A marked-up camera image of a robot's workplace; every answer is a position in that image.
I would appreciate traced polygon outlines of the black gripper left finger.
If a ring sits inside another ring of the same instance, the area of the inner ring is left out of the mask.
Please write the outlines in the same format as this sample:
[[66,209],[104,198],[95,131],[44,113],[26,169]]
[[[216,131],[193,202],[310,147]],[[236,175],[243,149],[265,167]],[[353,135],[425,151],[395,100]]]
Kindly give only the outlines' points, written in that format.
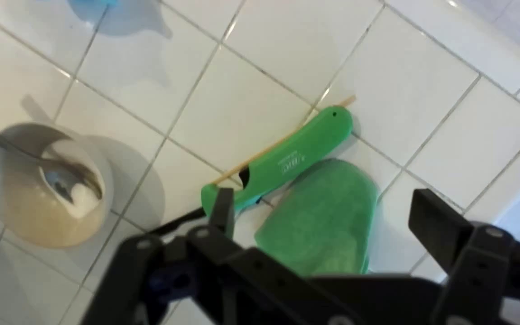
[[209,216],[209,223],[227,236],[232,234],[234,225],[232,198],[234,191],[230,187],[220,187]]

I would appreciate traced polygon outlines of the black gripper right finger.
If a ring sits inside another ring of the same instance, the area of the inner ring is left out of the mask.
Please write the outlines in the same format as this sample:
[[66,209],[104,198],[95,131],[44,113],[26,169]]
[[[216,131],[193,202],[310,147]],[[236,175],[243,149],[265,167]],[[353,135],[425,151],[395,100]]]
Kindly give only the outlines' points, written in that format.
[[416,187],[411,193],[407,229],[445,272],[453,272],[472,225],[434,191]]

